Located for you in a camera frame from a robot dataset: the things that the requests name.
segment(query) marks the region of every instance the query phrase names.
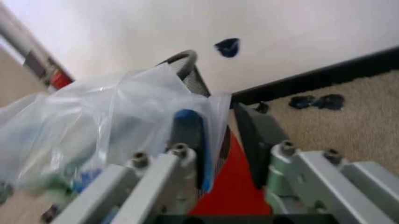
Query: screw head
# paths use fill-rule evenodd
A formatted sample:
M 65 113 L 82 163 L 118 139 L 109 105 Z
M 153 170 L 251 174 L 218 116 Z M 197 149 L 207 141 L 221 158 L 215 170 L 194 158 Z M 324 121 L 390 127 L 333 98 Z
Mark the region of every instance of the screw head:
M 286 156 L 292 156 L 294 155 L 295 151 L 296 151 L 296 147 L 294 146 L 294 144 L 288 140 L 284 140 L 281 143 L 281 152 L 286 155 Z
M 185 143 L 176 143 L 171 148 L 172 154 L 180 157 L 185 158 L 187 156 L 188 145 Z
M 55 205 L 52 205 L 46 212 L 44 212 L 41 216 L 41 220 L 43 223 L 51 223 L 59 214 L 59 208 Z
M 132 156 L 133 166 L 143 168 L 148 165 L 148 155 L 145 152 L 135 152 Z
M 327 149 L 323 156 L 334 165 L 340 164 L 342 160 L 342 155 L 335 149 Z
M 168 211 L 168 208 L 166 207 L 166 205 L 162 205 L 161 207 L 161 213 L 165 214 Z

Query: floor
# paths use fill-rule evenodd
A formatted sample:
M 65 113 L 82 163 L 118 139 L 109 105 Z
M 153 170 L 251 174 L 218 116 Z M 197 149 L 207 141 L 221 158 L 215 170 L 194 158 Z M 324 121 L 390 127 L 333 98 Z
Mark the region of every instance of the floor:
M 397 0 L 3 0 L 76 78 L 187 49 L 210 91 L 237 92 L 399 45 Z M 214 44 L 241 39 L 234 58 Z
M 0 107 L 39 91 L 47 92 L 46 87 L 28 69 L 22 67 L 4 48 L 0 48 Z
M 349 161 L 373 160 L 399 175 L 399 71 L 360 78 L 298 95 L 342 94 L 341 111 L 296 110 L 292 96 L 268 102 L 290 139 L 302 150 L 338 150 Z
M 40 224 L 40 216 L 50 206 L 43 196 L 19 191 L 0 206 L 0 224 Z

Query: beige carpet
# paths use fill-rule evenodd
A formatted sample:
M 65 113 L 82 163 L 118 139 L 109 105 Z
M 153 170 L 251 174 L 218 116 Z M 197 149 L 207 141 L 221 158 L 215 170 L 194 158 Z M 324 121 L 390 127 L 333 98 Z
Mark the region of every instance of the beige carpet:
M 302 150 L 334 148 L 350 161 L 374 160 L 399 175 L 399 71 L 297 95 L 345 97 L 341 111 L 290 108 L 292 96 L 268 102 L 270 114 Z

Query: clear plastic bag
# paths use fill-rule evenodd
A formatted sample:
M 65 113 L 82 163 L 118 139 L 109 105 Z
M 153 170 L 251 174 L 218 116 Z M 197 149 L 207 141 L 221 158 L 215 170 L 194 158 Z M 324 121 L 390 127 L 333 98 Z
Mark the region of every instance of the clear plastic bag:
M 84 170 L 123 165 L 135 151 L 156 156 L 182 109 L 206 118 L 214 168 L 230 98 L 190 93 L 167 64 L 79 80 L 49 96 L 26 96 L 0 109 L 0 179 L 40 189 Z

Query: white wall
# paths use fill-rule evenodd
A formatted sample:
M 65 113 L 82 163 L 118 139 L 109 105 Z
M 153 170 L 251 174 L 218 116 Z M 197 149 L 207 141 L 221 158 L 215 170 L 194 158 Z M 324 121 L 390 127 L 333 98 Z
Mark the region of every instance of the white wall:
M 75 77 L 151 67 L 186 49 L 212 93 L 399 45 L 399 0 L 3 0 Z M 227 59 L 213 44 L 241 38 Z

